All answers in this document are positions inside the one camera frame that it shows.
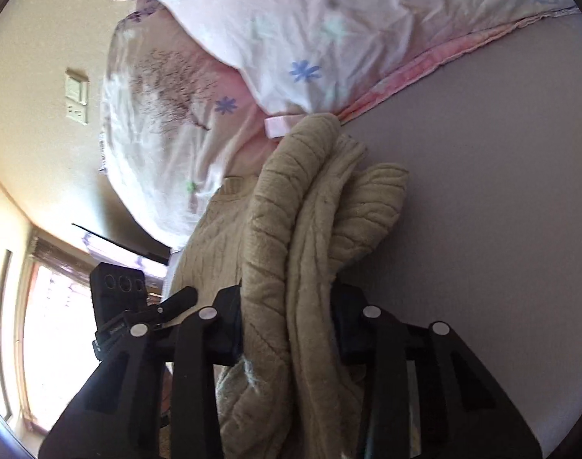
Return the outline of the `beige cable-knit sweater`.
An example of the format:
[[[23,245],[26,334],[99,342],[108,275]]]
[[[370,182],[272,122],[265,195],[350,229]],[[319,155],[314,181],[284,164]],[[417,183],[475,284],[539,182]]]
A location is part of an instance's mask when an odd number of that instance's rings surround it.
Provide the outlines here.
[[[361,169],[365,145],[338,118],[312,115],[282,138],[261,173],[229,177],[182,251],[171,288],[198,304],[236,285],[243,354],[214,372],[224,456],[348,458],[363,390],[339,360],[330,288],[399,219],[408,174]]]

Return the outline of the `front pink floral pillow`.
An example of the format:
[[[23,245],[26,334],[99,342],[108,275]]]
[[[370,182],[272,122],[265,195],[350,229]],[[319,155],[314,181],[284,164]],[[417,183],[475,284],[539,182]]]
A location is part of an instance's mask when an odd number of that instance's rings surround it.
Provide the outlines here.
[[[109,59],[138,31],[179,39],[240,73],[271,138],[302,117],[360,116],[438,67],[573,0],[135,0]]]

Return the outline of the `dark monitor screen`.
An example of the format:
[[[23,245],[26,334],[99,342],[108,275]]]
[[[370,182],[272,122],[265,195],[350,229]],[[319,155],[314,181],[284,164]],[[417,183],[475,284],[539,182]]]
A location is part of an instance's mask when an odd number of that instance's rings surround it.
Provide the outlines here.
[[[102,249],[106,244],[109,247],[115,246],[117,249],[123,250],[125,252],[131,252],[141,257],[146,257],[161,264],[169,264],[171,257],[171,249],[169,247],[165,247],[162,253],[152,252],[148,249],[145,249],[144,247],[134,247],[119,243],[119,241],[114,241],[109,237],[105,237],[101,234],[98,234],[97,232],[91,231],[84,226],[78,225],[77,223],[73,223],[72,226],[75,229],[75,233],[80,237],[81,241],[86,247],[90,247],[91,244],[94,244],[96,247],[100,247],[100,249]]]

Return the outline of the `white wall switch panel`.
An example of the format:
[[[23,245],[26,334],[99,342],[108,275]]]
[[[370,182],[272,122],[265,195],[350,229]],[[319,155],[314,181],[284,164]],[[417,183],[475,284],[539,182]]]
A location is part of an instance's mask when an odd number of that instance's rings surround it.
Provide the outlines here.
[[[65,70],[65,111],[70,120],[88,124],[89,79],[75,70]]]

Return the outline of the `window with wooden frame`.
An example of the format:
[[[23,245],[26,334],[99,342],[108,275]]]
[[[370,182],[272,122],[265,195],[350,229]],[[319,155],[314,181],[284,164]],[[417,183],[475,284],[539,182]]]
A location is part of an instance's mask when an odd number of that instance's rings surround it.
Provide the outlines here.
[[[11,421],[45,436],[97,366],[87,255],[39,228],[26,239],[13,298]]]

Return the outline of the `lavender bed sheet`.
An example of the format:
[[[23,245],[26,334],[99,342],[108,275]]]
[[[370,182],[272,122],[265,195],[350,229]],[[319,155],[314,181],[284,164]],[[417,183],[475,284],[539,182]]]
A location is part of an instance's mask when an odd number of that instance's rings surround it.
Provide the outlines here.
[[[409,173],[400,221],[346,280],[402,321],[448,322],[553,452],[582,414],[582,17],[456,59],[346,132]]]

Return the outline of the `rear pink tree-print pillow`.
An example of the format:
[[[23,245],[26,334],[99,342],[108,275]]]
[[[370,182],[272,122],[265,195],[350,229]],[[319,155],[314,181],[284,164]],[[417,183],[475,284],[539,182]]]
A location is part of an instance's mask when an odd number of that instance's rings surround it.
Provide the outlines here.
[[[260,173],[276,147],[265,119],[240,73],[157,0],[118,23],[102,81],[104,168],[156,241],[182,249],[226,177]]]

